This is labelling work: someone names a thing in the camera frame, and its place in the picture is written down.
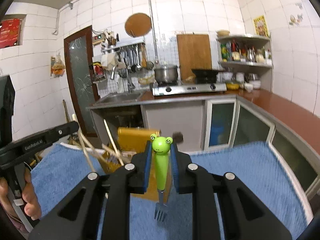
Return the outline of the left hand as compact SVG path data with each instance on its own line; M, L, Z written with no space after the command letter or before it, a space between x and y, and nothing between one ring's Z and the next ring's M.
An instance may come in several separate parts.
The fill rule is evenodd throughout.
M25 204L25 214L32 220L37 220L41 217L42 211L33 184L31 182L31 173L27 168L25 168L24 180L25 186L18 198L21 198L20 202L23 202ZM5 178L1 177L1 205L10 218L18 221L20 219L8 198L8 192L8 183Z

